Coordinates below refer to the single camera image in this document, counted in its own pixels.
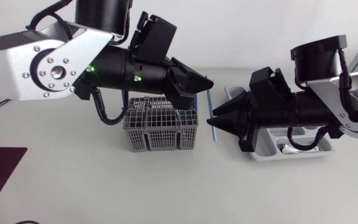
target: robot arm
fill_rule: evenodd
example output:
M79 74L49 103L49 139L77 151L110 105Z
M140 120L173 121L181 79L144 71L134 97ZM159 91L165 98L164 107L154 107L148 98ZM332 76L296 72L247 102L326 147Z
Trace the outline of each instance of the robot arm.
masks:
M0 98L58 99L75 93L88 100L102 87L165 94L184 110L195 93L212 88L212 81L166 58L174 25L143 13L124 49L117 45L128 36L131 0L77 0L75 23L55 14L70 2L38 13L27 31L0 37ZM45 16L58 22L36 31Z
M299 46L291 51L295 82L303 91L292 93L280 69L252 74L249 88L216 108L208 124L235 134L244 152L254 152L260 128L288 128L293 147L307 151L328 133L358 138L358 72L349 74L343 48L346 36ZM293 127L322 126L307 146L292 139Z

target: gray tray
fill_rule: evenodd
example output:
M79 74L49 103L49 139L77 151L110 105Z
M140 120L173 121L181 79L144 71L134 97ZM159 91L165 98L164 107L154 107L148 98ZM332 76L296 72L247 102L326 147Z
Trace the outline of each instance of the gray tray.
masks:
M247 86L225 87L226 100L239 95L242 91L249 91ZM311 144L314 141L318 127L305 127L293 129L293 140L299 144ZM335 153L326 136L318 144L317 152L300 152L296 154L284 154L280 148L282 145L291 147L287 138L287 128L264 128L259 131L255 152L251 152L251 158L256 161L278 161L284 159L301 159L311 157L328 156Z

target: gray wire basket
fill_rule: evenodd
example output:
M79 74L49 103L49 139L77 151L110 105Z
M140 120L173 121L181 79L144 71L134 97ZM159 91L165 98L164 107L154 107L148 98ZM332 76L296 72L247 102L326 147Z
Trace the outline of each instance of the gray wire basket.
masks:
M193 149L197 126L194 105L176 110L165 97L131 98L124 117L133 152Z

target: bolt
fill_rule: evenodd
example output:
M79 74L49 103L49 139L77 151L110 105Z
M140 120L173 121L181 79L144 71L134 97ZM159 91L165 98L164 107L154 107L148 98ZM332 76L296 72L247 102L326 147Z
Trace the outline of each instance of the bolt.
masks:
M27 72L25 72L25 73L23 73L23 78L29 78L30 77L30 74L29 73L27 73Z

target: white wall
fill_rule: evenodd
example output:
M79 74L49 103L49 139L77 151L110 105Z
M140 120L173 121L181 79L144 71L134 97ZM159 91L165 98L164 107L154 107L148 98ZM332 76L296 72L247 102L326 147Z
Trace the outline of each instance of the white wall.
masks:
M55 1L0 0L0 35L24 30ZM178 26L168 54L195 68L271 66L292 75L292 48L339 34L347 35L348 63L358 51L355 0L134 0L131 34L142 11ZM75 3L58 13L74 21Z

